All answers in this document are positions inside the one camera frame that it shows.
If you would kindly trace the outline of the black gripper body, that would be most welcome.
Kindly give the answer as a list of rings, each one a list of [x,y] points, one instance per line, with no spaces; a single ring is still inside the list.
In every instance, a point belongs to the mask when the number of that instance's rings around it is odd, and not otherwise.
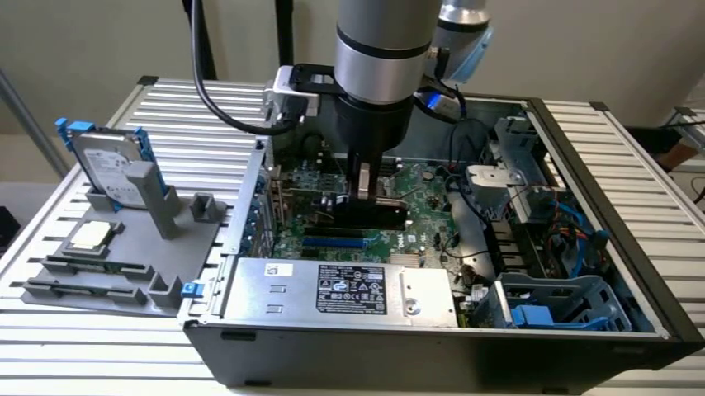
[[[361,160],[374,160],[400,145],[413,106],[410,97],[388,105],[370,104],[350,95],[336,98],[336,131]]]

